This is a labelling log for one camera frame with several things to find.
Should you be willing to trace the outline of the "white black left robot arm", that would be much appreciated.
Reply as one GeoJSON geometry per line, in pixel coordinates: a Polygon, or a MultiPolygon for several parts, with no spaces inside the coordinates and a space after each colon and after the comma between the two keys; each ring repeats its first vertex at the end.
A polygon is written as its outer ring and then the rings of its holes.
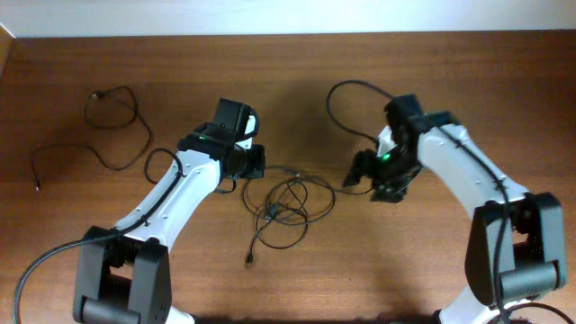
{"type": "Polygon", "coordinates": [[[170,168],[127,216],[82,238],[72,316],[78,323],[195,323],[172,302],[169,255],[194,211],[223,180],[260,178],[259,116],[220,99],[213,120],[181,138],[170,168]]]}

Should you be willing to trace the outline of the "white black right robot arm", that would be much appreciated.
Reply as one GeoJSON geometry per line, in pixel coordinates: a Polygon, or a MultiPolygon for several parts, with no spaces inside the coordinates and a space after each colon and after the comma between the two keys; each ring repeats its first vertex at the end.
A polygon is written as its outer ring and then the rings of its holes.
{"type": "Polygon", "coordinates": [[[467,285],[435,323],[504,323],[536,307],[568,279],[563,209],[551,193],[530,193],[494,165],[450,112],[422,112],[413,94],[385,106],[376,149],[358,152],[346,187],[372,181],[372,200],[399,203],[424,168],[435,174],[472,221],[467,285]]]}

